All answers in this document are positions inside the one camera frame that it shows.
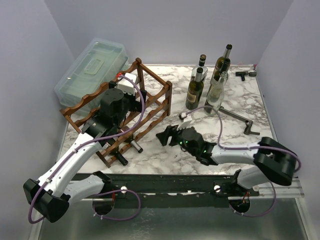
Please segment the dark wine bottle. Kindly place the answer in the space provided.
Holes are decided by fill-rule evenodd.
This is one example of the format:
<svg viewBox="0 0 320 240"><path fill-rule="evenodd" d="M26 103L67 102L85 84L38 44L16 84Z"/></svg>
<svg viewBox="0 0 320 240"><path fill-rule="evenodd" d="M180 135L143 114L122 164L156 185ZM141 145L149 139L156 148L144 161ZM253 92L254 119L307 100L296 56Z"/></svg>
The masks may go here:
<svg viewBox="0 0 320 240"><path fill-rule="evenodd" d="M185 106L188 110L194 110L199 106L200 98L203 92L204 83L202 81L203 68L198 67L194 78L188 85Z"/></svg>
<svg viewBox="0 0 320 240"><path fill-rule="evenodd" d="M118 127L118 133L123 133L129 129L128 126ZM129 137L126 138L124 141L127 144L130 144L138 153L143 152L143 148L135 141L134 135L131 134Z"/></svg>

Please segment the clear glass wine bottle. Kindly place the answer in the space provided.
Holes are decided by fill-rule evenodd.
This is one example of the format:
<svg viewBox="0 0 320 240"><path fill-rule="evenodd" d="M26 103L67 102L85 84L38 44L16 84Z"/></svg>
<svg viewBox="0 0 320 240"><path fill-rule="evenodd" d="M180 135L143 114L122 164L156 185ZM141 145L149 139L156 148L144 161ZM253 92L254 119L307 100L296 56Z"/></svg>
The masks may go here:
<svg viewBox="0 0 320 240"><path fill-rule="evenodd" d="M226 71L223 71L218 81L214 80L210 86L209 92L206 96L204 112L208 116L213 116L219 110L224 97L225 97L225 82L229 75Z"/></svg>

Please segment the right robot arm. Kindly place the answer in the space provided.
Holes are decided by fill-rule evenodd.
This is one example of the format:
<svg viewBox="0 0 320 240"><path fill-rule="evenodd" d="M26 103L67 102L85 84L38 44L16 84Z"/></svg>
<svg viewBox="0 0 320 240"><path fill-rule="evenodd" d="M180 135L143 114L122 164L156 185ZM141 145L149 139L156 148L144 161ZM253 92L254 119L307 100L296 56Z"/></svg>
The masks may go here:
<svg viewBox="0 0 320 240"><path fill-rule="evenodd" d="M298 169L297 155L270 137L262 137L259 142L247 146L220 146L204 140L194 127L179 128L176 125L167 126L156 137L162 146L180 146L205 166L250 165L248 169L239 170L230 183L230 191L236 196L266 182L290 186Z"/></svg>

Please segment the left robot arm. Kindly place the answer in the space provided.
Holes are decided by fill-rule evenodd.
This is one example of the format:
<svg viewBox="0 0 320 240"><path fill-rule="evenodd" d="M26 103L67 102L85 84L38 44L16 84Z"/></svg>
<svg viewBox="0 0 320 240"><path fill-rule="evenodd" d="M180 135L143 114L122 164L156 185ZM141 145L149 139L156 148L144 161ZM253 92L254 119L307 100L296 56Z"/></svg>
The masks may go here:
<svg viewBox="0 0 320 240"><path fill-rule="evenodd" d="M23 190L29 203L28 221L31 224L47 219L54 223L69 206L91 195L107 197L111 185L100 173L93 173L79 183L70 183L84 163L114 138L135 130L141 119L121 132L120 124L128 112L146 110L146 93L127 77L120 75L118 82L109 82L109 88L101 99L100 109L84 124L73 145L46 173L34 180L29 178Z"/></svg>

